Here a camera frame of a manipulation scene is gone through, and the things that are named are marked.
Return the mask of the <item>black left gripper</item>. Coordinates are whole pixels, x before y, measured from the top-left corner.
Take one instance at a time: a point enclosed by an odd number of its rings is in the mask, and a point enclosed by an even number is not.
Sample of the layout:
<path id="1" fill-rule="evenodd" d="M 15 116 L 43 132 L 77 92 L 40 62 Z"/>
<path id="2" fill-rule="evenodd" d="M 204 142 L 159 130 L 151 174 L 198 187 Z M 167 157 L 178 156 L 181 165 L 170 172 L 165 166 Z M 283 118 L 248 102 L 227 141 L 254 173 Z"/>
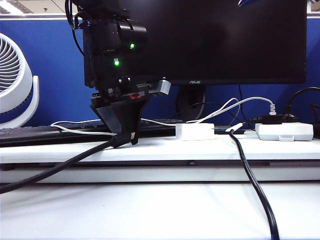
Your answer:
<path id="1" fill-rule="evenodd" d="M 130 142 L 136 145 L 139 140 L 139 125 L 142 110 L 148 97 L 162 80 L 155 75 L 121 75 L 104 77 L 95 82 L 96 93 L 91 109 L 107 126 L 111 133 L 130 134 Z"/>

